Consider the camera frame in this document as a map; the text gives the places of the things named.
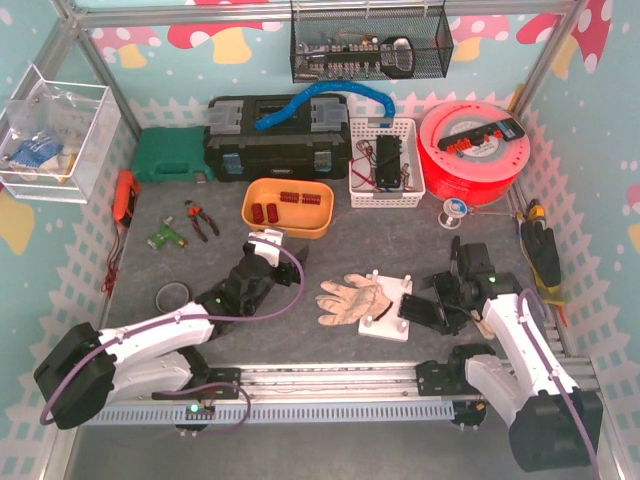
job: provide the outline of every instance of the gray work surface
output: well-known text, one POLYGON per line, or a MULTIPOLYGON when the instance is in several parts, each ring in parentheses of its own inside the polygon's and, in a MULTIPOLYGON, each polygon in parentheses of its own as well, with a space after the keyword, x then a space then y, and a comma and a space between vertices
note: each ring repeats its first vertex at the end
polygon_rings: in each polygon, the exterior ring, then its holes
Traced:
POLYGON ((180 437, 171 427, 82 427, 66 480, 585 480, 525 473, 489 410, 477 432, 449 422, 248 425, 180 437))
MULTIPOLYGON (((357 324, 325 327, 317 322, 324 312, 314 298, 323 293, 322 281, 341 281, 347 273, 364 275, 378 269, 380 275, 391 277, 410 274, 415 292, 425 276, 449 268, 449 249, 454 235, 460 235, 463 244, 486 242, 498 271, 513 272, 521 282, 531 283, 513 218, 467 216, 459 229, 448 231, 437 221, 442 202, 429 194, 417 208, 353 209, 347 181, 327 183, 336 197, 327 234, 318 240, 290 238, 285 244, 294 253, 304 245, 310 246, 305 268, 307 285, 302 298, 285 315, 234 325, 226 336, 199 346, 210 364, 445 361, 454 345, 484 341, 471 323, 455 337, 411 324, 409 341, 399 343, 360 336, 357 324)), ((168 282, 184 282, 198 295, 226 278, 243 255, 242 245, 249 232, 241 218, 247 186, 244 182, 217 181, 203 185, 144 184, 106 326, 128 325, 158 316, 154 298, 168 282), (215 237, 206 224, 203 231, 210 237, 209 242, 203 243, 196 237, 186 215, 185 200, 193 200, 203 207, 218 224, 220 237, 215 237), (181 249, 168 243, 160 250, 153 250, 147 245, 147 239, 169 215, 174 217, 172 227, 189 245, 181 249)), ((489 209, 507 212, 507 202, 501 200, 489 209)), ((290 288, 276 285, 258 314, 285 306, 297 288, 296 285, 290 288)))

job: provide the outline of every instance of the blue corrugated hose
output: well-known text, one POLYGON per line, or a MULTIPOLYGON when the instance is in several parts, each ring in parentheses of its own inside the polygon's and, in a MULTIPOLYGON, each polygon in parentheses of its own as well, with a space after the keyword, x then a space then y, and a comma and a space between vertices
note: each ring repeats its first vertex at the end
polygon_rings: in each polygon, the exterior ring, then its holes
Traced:
MULTIPOLYGON (((282 110, 267 115, 256 122, 256 130, 266 130, 267 128, 284 122, 287 118, 296 113, 300 106, 311 97, 325 92, 351 92, 368 97, 384 106, 385 118, 393 118, 396 114, 396 107, 393 100, 386 93, 378 92, 373 88, 360 85, 359 83, 347 81, 314 83, 306 90, 303 90, 291 99, 289 104, 282 110)), ((381 127, 389 127, 389 124, 382 124, 381 127)))

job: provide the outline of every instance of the pliers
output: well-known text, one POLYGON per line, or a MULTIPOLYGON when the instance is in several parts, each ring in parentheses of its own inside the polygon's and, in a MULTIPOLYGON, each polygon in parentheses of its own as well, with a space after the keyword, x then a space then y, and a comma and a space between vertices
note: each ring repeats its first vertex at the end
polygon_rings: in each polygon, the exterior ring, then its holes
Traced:
POLYGON ((198 235, 198 238, 200 240, 202 240, 203 242, 209 241, 207 236, 202 232, 202 229, 200 228, 198 217, 209 224, 216 237, 220 236, 220 230, 218 230, 218 226, 209 215, 204 213, 200 205, 194 204, 191 200, 187 200, 186 202, 184 202, 184 204, 187 207, 187 215, 189 216, 189 220, 191 220, 191 225, 193 226, 193 229, 196 231, 196 235, 198 235))

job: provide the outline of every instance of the work gloves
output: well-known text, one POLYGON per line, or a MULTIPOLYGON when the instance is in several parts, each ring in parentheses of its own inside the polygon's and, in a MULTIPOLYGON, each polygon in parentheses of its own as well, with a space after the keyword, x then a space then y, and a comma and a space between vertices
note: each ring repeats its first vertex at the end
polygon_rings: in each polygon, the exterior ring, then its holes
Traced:
POLYGON ((360 318, 371 316, 377 320, 391 307, 391 300, 385 297, 382 287, 358 274, 345 275, 344 281, 352 287, 334 282, 322 282, 320 287, 332 295, 318 295, 318 306, 333 315, 318 318, 320 325, 348 325, 360 318))

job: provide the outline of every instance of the transparent box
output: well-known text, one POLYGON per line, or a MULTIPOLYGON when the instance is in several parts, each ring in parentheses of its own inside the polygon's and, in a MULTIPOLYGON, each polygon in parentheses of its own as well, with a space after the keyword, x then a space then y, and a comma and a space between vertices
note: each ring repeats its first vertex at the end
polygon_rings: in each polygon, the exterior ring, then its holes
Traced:
POLYGON ((11 163, 24 139, 10 131, 0 145, 0 182, 19 199, 88 203, 121 117, 111 89, 40 77, 24 102, 34 119, 55 118, 56 133, 75 158, 69 155, 66 164, 47 170, 11 163), (65 125, 64 131, 59 125, 65 125))

